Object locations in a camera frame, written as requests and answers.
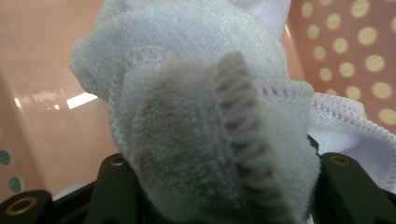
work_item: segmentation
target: white towel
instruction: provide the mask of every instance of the white towel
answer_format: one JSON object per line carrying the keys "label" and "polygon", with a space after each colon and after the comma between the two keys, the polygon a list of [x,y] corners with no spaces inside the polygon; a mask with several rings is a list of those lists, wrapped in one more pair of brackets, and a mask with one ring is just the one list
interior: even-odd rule
{"label": "white towel", "polygon": [[289,80],[279,42],[289,7],[107,0],[74,46],[71,69],[110,102],[115,142],[165,216],[301,223],[319,172],[308,134],[319,153],[345,153],[396,191],[396,137],[361,104]]}

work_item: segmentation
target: pink wall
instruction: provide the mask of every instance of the pink wall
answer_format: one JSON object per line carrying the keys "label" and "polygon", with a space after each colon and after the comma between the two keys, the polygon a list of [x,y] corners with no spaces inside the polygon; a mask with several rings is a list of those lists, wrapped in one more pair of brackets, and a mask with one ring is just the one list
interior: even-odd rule
{"label": "pink wall", "polygon": [[288,27],[316,91],[362,102],[396,133],[396,1],[293,0]]}
{"label": "pink wall", "polygon": [[67,103],[84,92],[69,71],[70,50],[102,3],[0,2],[0,148],[11,157],[0,165],[0,201],[12,195],[13,176],[21,190],[57,194],[93,181],[102,159],[117,152],[105,102]]}

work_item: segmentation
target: cream polka dot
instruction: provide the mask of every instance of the cream polka dot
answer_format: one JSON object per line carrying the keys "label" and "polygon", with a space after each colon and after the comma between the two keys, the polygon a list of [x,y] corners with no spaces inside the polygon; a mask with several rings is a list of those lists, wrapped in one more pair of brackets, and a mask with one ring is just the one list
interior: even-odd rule
{"label": "cream polka dot", "polygon": [[323,60],[326,57],[326,50],[321,46],[316,47],[314,49],[314,57],[319,61]]}
{"label": "cream polka dot", "polygon": [[347,87],[346,96],[352,100],[359,100],[361,98],[361,90],[355,86]]}
{"label": "cream polka dot", "polygon": [[336,53],[344,53],[347,51],[347,41],[344,38],[337,38],[332,42],[332,49]]}
{"label": "cream polka dot", "polygon": [[353,2],[350,12],[356,18],[363,17],[370,9],[370,3],[367,0],[355,0]]}
{"label": "cream polka dot", "polygon": [[305,18],[310,17],[313,11],[314,11],[314,7],[312,7],[311,3],[304,3],[303,6],[301,7],[301,14]]}
{"label": "cream polka dot", "polygon": [[382,122],[389,125],[396,125],[396,112],[391,109],[382,109],[379,111],[379,118]]}
{"label": "cream polka dot", "polygon": [[392,87],[385,82],[377,82],[373,85],[372,92],[380,99],[387,99],[392,95]]}
{"label": "cream polka dot", "polygon": [[329,29],[335,30],[340,26],[340,24],[341,24],[341,17],[337,13],[333,13],[329,17],[327,17],[326,25]]}
{"label": "cream polka dot", "polygon": [[379,55],[372,55],[366,58],[366,68],[371,72],[379,72],[385,67],[384,59]]}
{"label": "cream polka dot", "polygon": [[337,91],[333,90],[333,89],[328,89],[325,91],[326,94],[329,95],[338,95]]}
{"label": "cream polka dot", "polygon": [[376,29],[373,27],[364,27],[358,34],[359,42],[363,45],[371,45],[376,41]]}
{"label": "cream polka dot", "polygon": [[341,63],[338,69],[343,77],[353,77],[355,75],[355,66],[352,63]]}
{"label": "cream polka dot", "polygon": [[396,32],[396,16],[393,17],[392,23],[390,24],[390,28],[392,29],[393,32]]}
{"label": "cream polka dot", "polygon": [[311,38],[311,39],[318,38],[318,36],[319,36],[319,28],[318,28],[318,26],[315,25],[315,24],[310,25],[308,27],[307,33],[308,33],[309,38]]}
{"label": "cream polka dot", "polygon": [[320,3],[321,3],[323,6],[327,6],[327,5],[329,5],[329,4],[332,3],[332,0],[320,0]]}
{"label": "cream polka dot", "polygon": [[323,81],[330,81],[332,79],[332,71],[329,68],[322,68],[319,76]]}

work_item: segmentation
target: pink polka dot background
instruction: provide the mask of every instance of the pink polka dot background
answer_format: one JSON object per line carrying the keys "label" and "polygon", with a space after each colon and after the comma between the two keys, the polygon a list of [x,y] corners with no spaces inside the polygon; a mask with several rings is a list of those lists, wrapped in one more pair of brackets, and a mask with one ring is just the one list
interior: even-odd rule
{"label": "pink polka dot background", "polygon": [[288,27],[316,91],[362,102],[396,133],[396,1],[294,0]]}

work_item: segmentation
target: yellow ring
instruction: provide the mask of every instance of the yellow ring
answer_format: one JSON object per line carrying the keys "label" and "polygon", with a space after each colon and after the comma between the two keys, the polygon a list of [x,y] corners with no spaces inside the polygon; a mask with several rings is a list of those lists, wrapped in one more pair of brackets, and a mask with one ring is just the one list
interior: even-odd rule
{"label": "yellow ring", "polygon": [[110,161],[110,165],[112,166],[122,166],[125,163],[125,159],[123,157],[116,157]]}
{"label": "yellow ring", "polygon": [[330,159],[338,165],[348,166],[350,164],[350,160],[343,156],[331,156]]}
{"label": "yellow ring", "polygon": [[[20,203],[28,202],[28,204],[22,208],[15,208],[16,206],[20,205]],[[15,203],[12,203],[6,210],[6,214],[13,217],[20,214],[23,214],[33,208],[38,202],[37,197],[29,196],[24,197],[17,200]]]}

